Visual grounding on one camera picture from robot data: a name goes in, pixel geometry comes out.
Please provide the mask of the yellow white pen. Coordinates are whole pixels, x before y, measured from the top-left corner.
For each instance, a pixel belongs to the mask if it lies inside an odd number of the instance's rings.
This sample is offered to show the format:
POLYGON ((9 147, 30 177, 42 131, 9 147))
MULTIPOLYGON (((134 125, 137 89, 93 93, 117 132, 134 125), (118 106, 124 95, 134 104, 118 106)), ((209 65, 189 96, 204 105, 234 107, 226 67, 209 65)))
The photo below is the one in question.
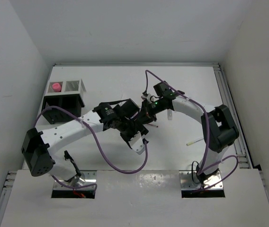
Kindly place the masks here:
POLYGON ((193 144, 195 144, 197 142, 203 141, 203 140, 204 140, 203 138, 199 138, 199 139, 196 139, 194 141, 188 142, 186 145, 187 146, 191 146, 191 145, 193 145, 193 144))

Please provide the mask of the pink eraser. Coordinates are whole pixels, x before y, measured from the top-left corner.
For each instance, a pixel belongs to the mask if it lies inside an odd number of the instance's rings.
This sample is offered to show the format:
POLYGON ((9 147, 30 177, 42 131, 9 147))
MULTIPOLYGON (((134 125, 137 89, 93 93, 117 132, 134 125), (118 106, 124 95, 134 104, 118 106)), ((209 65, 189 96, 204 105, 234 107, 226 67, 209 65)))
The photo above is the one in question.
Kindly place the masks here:
POLYGON ((51 90, 52 90, 52 92, 61 92, 62 85, 58 82, 55 82, 51 85, 51 90))

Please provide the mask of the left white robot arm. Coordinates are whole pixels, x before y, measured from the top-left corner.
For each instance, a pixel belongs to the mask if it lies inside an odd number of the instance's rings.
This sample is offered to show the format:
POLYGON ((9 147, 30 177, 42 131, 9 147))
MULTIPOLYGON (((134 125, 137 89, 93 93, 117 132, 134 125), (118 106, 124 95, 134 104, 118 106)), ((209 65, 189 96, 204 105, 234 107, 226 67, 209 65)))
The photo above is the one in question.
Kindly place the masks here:
POLYGON ((137 154, 147 154, 148 142, 143 135, 148 131, 134 118, 139 107, 131 99, 122 102, 123 105, 119 105, 119 101, 100 103, 81 117, 61 107, 50 106, 50 110, 62 111, 72 120, 47 130, 32 128, 26 132, 21 151, 31 175, 38 177, 49 174, 63 187, 85 188, 84 176, 68 151, 63 151, 61 155, 58 152, 88 135, 93 136, 97 147, 101 149, 96 134, 108 129, 118 130, 121 138, 137 154))

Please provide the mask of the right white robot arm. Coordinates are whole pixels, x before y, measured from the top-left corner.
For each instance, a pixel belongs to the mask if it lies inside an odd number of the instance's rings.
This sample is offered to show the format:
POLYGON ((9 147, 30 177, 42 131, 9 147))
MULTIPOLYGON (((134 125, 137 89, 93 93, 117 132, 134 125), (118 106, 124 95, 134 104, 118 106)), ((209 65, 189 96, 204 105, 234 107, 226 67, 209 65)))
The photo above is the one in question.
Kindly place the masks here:
POLYGON ((156 121, 156 114, 172 110, 200 123, 206 149, 196 167, 196 176, 203 183, 217 173, 225 152, 239 137, 239 130, 229 108, 226 105, 202 105, 185 97, 182 91, 173 91, 166 82, 158 83, 153 88, 158 99, 152 101, 144 98, 138 120, 142 124, 148 124, 156 121))

